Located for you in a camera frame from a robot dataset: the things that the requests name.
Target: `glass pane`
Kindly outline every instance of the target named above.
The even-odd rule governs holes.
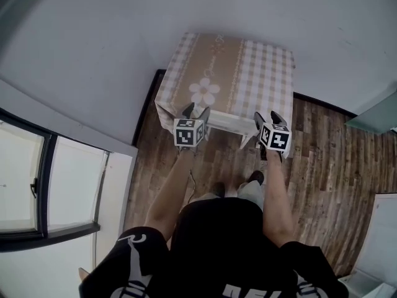
[[[382,100],[346,125],[368,132],[381,134],[397,126],[397,93]]]
[[[93,220],[105,156],[104,150],[58,137],[48,192],[49,230]]]
[[[44,138],[0,120],[0,232],[36,228],[30,184],[38,174]]]

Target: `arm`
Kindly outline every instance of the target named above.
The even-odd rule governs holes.
[[[267,184],[263,207],[263,233],[281,247],[294,241],[290,201],[285,188],[282,165],[276,151],[267,150]]]
[[[159,230],[168,241],[177,222],[185,198],[190,170],[193,167],[194,152],[182,150],[166,182],[152,203],[145,226]]]

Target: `baseboard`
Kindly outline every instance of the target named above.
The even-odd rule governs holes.
[[[156,88],[157,81],[158,81],[160,75],[164,75],[166,73],[166,71],[167,70],[157,70],[156,74],[154,74],[154,78],[150,84],[148,94],[146,95],[145,101],[143,103],[142,110],[141,110],[141,113],[138,118],[138,122],[136,123],[134,137],[132,138],[132,146],[134,146],[134,147],[136,147],[136,144],[138,143],[139,135],[141,133],[142,126],[143,126],[143,121],[145,120],[145,115],[146,115],[146,112],[148,111],[148,108],[150,105],[150,100],[153,96],[154,89]]]
[[[139,119],[138,119],[138,123],[136,125],[136,130],[135,130],[135,133],[134,133],[134,137],[133,137],[133,140],[132,140],[132,145],[134,147],[136,147],[136,144],[138,143],[139,134],[141,133],[141,129],[142,129],[143,121],[145,119],[146,111],[149,108],[150,100],[151,100],[151,98],[153,96],[153,92],[154,92],[154,89],[155,89],[155,87],[157,85],[158,79],[159,79],[160,75],[164,75],[166,73],[166,71],[167,70],[157,70],[157,72],[154,75],[154,78],[153,78],[153,80],[151,82],[148,94],[146,95],[146,99],[145,99],[145,102],[144,102],[143,107],[142,107],[141,114],[140,114]],[[311,102],[311,103],[319,105],[321,107],[324,107],[324,108],[327,108],[327,109],[331,109],[332,111],[338,112],[338,113],[340,113],[342,115],[346,115],[346,116],[348,116],[350,118],[357,117],[357,114],[355,114],[353,112],[349,112],[349,111],[347,111],[347,110],[345,110],[343,108],[337,107],[337,106],[332,105],[332,104],[330,104],[328,102],[320,101],[319,99],[316,99],[316,98],[313,98],[313,97],[310,97],[310,96],[307,96],[307,95],[303,95],[303,94],[300,94],[300,93],[293,92],[293,98],[300,99],[300,100],[306,101],[306,102]]]
[[[311,103],[319,105],[321,107],[324,107],[324,108],[327,108],[327,109],[331,109],[332,111],[339,112],[342,115],[346,115],[346,116],[348,116],[350,118],[357,117],[357,115],[355,113],[353,113],[353,112],[349,112],[349,111],[347,111],[347,110],[345,110],[343,108],[337,107],[337,106],[332,105],[332,104],[330,104],[328,102],[320,101],[317,98],[313,98],[313,97],[306,96],[306,95],[303,95],[303,94],[300,94],[300,93],[296,93],[296,92],[293,92],[293,98],[300,99],[300,100],[306,101],[306,102],[311,102]]]

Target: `window handle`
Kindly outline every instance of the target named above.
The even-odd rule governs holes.
[[[30,190],[32,191],[33,197],[36,199],[37,198],[37,192],[36,192],[36,183],[37,183],[37,178],[33,180],[33,183],[30,185]]]

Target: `window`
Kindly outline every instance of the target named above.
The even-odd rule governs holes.
[[[108,155],[0,109],[0,251],[98,231]]]

